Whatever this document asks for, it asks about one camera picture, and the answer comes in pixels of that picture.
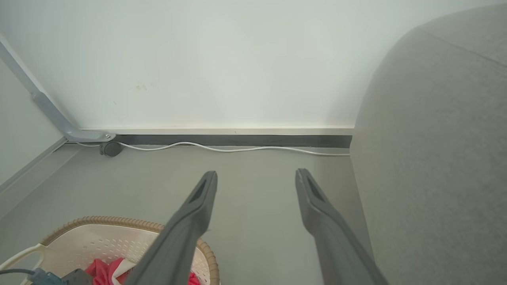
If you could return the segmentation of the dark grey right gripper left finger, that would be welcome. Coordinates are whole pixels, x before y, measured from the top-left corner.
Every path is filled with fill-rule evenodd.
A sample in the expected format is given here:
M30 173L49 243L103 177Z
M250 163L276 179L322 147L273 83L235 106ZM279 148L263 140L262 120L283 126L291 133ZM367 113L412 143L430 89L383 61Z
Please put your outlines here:
M127 285L186 285L197 241L207 231L218 176L207 171L126 279Z

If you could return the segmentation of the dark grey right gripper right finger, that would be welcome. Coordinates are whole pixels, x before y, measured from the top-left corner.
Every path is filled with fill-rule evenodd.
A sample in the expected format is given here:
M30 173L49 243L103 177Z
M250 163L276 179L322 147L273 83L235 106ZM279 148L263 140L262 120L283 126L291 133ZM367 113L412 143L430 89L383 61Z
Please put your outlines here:
M307 169L295 172L303 225L313 236L325 285L387 285L346 220Z

